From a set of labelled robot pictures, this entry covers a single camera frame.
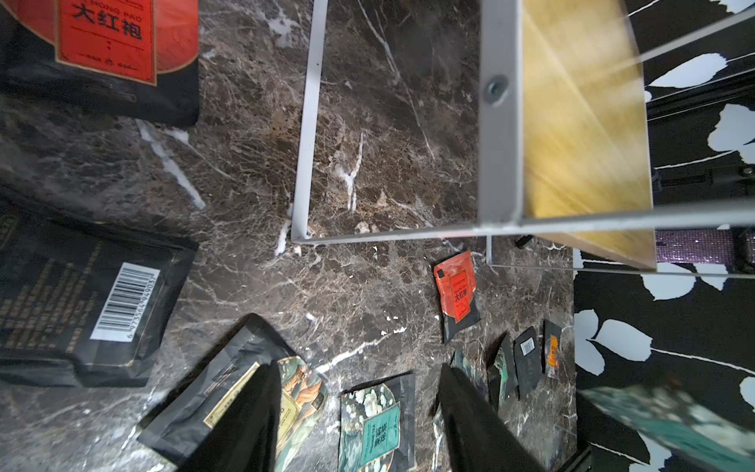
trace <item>sparkly purple fabric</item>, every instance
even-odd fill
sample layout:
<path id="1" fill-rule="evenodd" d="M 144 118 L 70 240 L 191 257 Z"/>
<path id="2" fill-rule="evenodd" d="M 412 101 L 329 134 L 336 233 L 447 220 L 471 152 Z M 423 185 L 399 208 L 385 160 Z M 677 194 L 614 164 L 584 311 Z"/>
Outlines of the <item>sparkly purple fabric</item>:
<path id="1" fill-rule="evenodd" d="M 755 254 L 755 236 L 748 240 L 748 254 Z M 658 262 L 734 264 L 731 230 L 668 230 L 655 232 Z"/>
<path id="2" fill-rule="evenodd" d="M 755 231 L 749 230 L 744 234 L 744 259 L 755 264 Z"/>

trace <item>teal tea packet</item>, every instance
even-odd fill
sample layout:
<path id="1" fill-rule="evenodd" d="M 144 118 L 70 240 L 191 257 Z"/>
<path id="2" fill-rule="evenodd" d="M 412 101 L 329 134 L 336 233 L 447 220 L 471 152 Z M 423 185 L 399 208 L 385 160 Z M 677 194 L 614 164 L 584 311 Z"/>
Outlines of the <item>teal tea packet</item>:
<path id="1" fill-rule="evenodd" d="M 358 386 L 341 396 L 338 472 L 412 469 L 414 404 L 412 373 Z"/>

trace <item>gold label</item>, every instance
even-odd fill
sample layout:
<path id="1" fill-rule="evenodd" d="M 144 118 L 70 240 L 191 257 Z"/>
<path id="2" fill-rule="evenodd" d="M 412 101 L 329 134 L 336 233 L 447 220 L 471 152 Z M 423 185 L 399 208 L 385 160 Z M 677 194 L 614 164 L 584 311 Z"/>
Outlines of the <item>gold label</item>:
<path id="1" fill-rule="evenodd" d="M 225 412 L 228 410 L 228 407 L 231 406 L 233 400 L 235 400 L 236 397 L 239 396 L 241 389 L 244 388 L 251 376 L 254 375 L 254 373 L 259 368 L 260 364 L 258 362 L 255 362 L 252 367 L 250 367 L 249 370 L 246 371 L 244 375 L 242 375 L 241 378 L 236 381 L 235 384 L 233 384 L 230 390 L 228 390 L 226 394 L 223 395 L 223 398 L 221 398 L 220 401 L 217 402 L 217 405 L 215 405 L 210 414 L 205 417 L 205 424 L 207 424 L 209 427 L 215 427 L 217 422 L 220 421 Z"/>
<path id="2" fill-rule="evenodd" d="M 291 398 L 285 390 L 281 390 L 281 420 L 278 423 L 278 443 L 285 438 L 288 430 L 294 425 L 294 421 L 299 416 L 299 405 Z"/>
<path id="3" fill-rule="evenodd" d="M 258 362 L 255 362 L 254 365 L 252 365 L 252 367 L 250 367 L 249 370 L 246 371 L 244 375 L 242 375 L 241 378 L 236 381 L 235 384 L 233 384 L 230 390 L 228 390 L 226 394 L 223 395 L 223 398 L 220 399 L 217 405 L 215 405 L 212 411 L 210 411 L 210 413 L 205 417 L 205 419 L 203 420 L 205 424 L 207 424 L 210 428 L 214 428 L 217 425 L 223 415 L 225 415 L 228 408 L 231 406 L 231 403 L 233 403 L 233 400 L 235 400 L 236 397 L 239 396 L 241 389 L 244 388 L 247 382 L 249 382 L 249 379 L 252 377 L 252 375 L 254 375 L 257 369 L 259 369 L 259 367 L 260 364 Z M 294 425 L 296 418 L 299 416 L 300 410 L 301 407 L 294 401 L 294 399 L 291 398 L 291 395 L 286 393 L 285 390 L 281 390 L 281 415 L 280 421 L 278 423 L 279 443 L 285 438 L 288 430 L 290 430 Z"/>

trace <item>metal bar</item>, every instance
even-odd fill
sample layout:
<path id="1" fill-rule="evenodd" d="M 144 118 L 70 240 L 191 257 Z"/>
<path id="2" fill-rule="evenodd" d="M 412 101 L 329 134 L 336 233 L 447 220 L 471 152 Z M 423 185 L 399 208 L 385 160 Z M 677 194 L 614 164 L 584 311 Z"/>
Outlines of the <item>metal bar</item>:
<path id="1" fill-rule="evenodd" d="M 548 266 L 516 266 L 512 264 L 488 264 L 490 267 L 501 267 L 504 269 L 539 269 L 539 270 L 569 270 L 572 272 L 598 272 L 598 273 L 619 273 L 628 275 L 647 275 L 647 276 L 682 276 L 682 277 L 722 277 L 727 279 L 755 279 L 755 274 L 750 273 L 697 273 L 697 272 L 653 272 L 651 270 L 628 270 L 628 269 L 594 269 L 574 268 L 574 267 L 548 267 Z"/>
<path id="2" fill-rule="evenodd" d="M 524 190 L 522 0 L 482 0 L 477 221 L 518 221 Z"/>
<path id="3" fill-rule="evenodd" d="M 299 135 L 299 162 L 296 167 L 294 208 L 291 213 L 291 239 L 307 237 L 310 219 L 310 194 L 312 192 L 312 164 L 315 159 L 315 136 L 317 133 L 317 109 L 320 100 L 320 77 L 322 75 L 322 52 L 325 48 L 325 21 L 328 0 L 315 0 L 312 8 L 310 52 L 307 58 L 307 81 L 304 85 L 304 108 L 301 111 Z"/>
<path id="4" fill-rule="evenodd" d="M 652 211 L 587 214 L 571 217 L 533 219 L 521 223 L 501 222 L 482 225 L 464 224 L 448 227 L 425 227 L 416 230 L 383 231 L 349 234 L 325 238 L 294 238 L 300 244 L 342 242 L 396 241 L 399 239 L 463 238 L 468 236 L 501 236 L 510 234 L 575 233 L 579 231 L 681 230 L 685 228 L 718 227 L 721 224 L 750 226 L 755 224 L 755 200 L 723 200 L 702 203 L 664 205 Z"/>
<path id="5" fill-rule="evenodd" d="M 493 235 L 490 234 L 485 237 L 485 262 L 493 264 Z"/>
<path id="6" fill-rule="evenodd" d="M 667 42 L 664 45 L 660 45 L 657 48 L 653 48 L 650 51 L 643 52 L 639 56 L 639 59 L 642 62 L 645 62 L 646 60 L 650 60 L 653 57 L 660 56 L 661 54 L 666 54 L 668 51 L 673 51 L 674 49 L 688 45 L 689 43 L 697 41 L 700 38 L 712 35 L 715 32 L 721 31 L 722 29 L 726 29 L 730 26 L 734 26 L 737 23 L 741 23 L 742 21 L 749 20 L 752 17 L 755 17 L 755 8 L 748 8 L 745 11 L 740 11 L 739 13 L 724 18 L 721 21 L 717 21 L 708 26 L 704 26 L 697 31 L 693 31 L 687 35 L 682 36 L 681 38 L 674 39 L 673 41 Z"/>

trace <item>red tea bag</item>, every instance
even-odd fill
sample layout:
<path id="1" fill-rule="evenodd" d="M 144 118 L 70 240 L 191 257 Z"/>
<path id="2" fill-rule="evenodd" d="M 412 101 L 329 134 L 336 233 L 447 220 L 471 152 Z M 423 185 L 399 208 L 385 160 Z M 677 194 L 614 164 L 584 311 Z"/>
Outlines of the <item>red tea bag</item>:
<path id="1" fill-rule="evenodd" d="M 474 304 L 476 283 L 472 253 L 455 255 L 436 265 L 433 272 L 440 292 L 440 307 L 445 314 L 445 341 L 450 341 L 457 332 L 479 321 L 479 311 Z"/>

